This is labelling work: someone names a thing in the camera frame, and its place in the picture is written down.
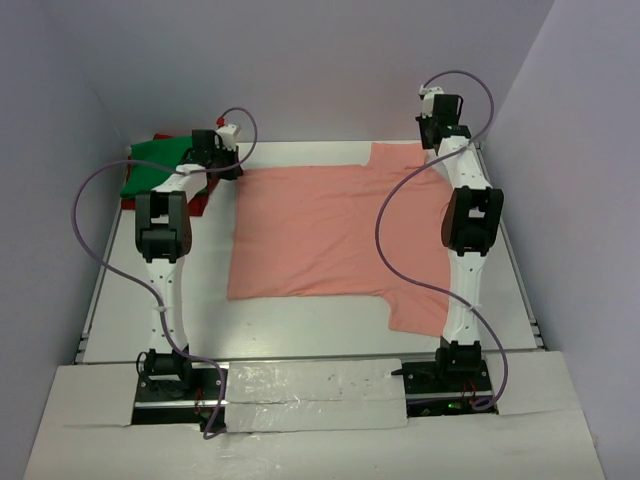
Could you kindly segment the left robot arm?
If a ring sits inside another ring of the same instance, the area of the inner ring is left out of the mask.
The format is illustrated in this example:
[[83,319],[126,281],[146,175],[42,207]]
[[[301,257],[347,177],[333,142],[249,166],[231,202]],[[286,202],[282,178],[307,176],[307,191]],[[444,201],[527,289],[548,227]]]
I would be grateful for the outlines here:
[[242,174],[239,130],[232,123],[214,130],[194,130],[191,146],[170,176],[135,199],[135,245],[159,314],[140,377],[177,399],[188,396],[196,384],[182,306],[184,263],[192,247],[189,202],[215,175],[229,173],[235,179]]

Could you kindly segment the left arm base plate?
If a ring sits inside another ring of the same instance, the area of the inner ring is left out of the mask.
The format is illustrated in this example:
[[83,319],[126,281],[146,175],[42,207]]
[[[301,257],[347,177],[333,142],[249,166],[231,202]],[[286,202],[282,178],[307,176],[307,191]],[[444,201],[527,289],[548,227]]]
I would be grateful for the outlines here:
[[[222,381],[213,368],[195,369],[192,384],[184,386],[178,378],[154,379],[145,376],[139,367],[131,424],[137,426],[184,424],[197,426],[201,433],[219,403]],[[209,432],[222,431],[225,400]]]

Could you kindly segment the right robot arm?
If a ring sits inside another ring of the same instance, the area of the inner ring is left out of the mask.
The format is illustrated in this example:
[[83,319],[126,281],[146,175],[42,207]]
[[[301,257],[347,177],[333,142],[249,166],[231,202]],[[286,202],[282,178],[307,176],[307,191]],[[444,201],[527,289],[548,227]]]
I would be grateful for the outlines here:
[[436,351],[434,377],[447,391],[459,389],[481,374],[482,350],[478,317],[482,271],[494,246],[504,194],[486,179],[471,140],[460,123],[463,99],[439,87],[419,90],[421,113],[416,117],[422,147],[443,159],[452,185],[444,213],[441,242],[451,265],[448,318]]

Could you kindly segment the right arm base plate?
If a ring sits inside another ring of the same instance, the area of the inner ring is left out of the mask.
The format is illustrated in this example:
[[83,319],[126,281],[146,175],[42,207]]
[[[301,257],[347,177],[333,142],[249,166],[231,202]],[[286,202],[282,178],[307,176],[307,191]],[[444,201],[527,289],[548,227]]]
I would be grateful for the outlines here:
[[494,407],[475,410],[479,401],[493,397],[493,388],[485,360],[473,373],[437,371],[436,361],[403,362],[392,376],[403,380],[406,412],[409,418],[493,413]]

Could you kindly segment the pink t shirt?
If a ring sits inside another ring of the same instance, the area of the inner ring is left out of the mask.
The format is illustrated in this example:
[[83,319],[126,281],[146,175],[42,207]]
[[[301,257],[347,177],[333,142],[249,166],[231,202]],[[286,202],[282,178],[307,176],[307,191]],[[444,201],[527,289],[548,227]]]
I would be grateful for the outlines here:
[[227,297],[377,296],[392,330],[438,337],[450,262],[440,229],[452,194],[418,169],[417,144],[375,143],[364,165],[254,169],[236,189]]

